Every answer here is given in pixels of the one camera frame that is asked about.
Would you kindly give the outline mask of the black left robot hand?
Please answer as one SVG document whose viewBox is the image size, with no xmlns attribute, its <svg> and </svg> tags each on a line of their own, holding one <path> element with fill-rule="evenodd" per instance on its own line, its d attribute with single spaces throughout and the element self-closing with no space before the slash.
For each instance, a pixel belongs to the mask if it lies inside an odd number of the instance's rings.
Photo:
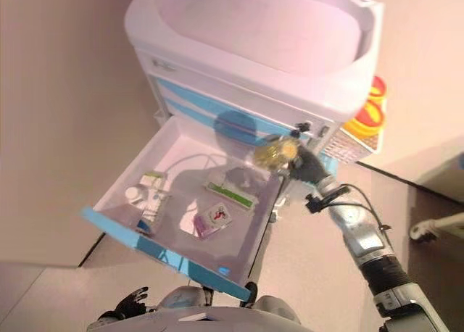
<svg viewBox="0 0 464 332">
<path fill-rule="evenodd" d="M 136 289 L 120 301 L 116 308 L 115 314 L 119 320 L 133 318 L 146 313 L 146 304 L 143 302 L 148 297 L 149 288 L 147 286 Z"/>
</svg>

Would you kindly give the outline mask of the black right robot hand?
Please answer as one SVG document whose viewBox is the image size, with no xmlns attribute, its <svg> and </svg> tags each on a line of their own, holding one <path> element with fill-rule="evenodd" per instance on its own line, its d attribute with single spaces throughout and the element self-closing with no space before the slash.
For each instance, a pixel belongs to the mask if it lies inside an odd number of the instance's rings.
<svg viewBox="0 0 464 332">
<path fill-rule="evenodd" d="M 320 159 L 305 146 L 287 143 L 281 148 L 281 156 L 286 160 L 286 167 L 281 170 L 286 178 L 318 184 L 331 176 Z"/>
</svg>

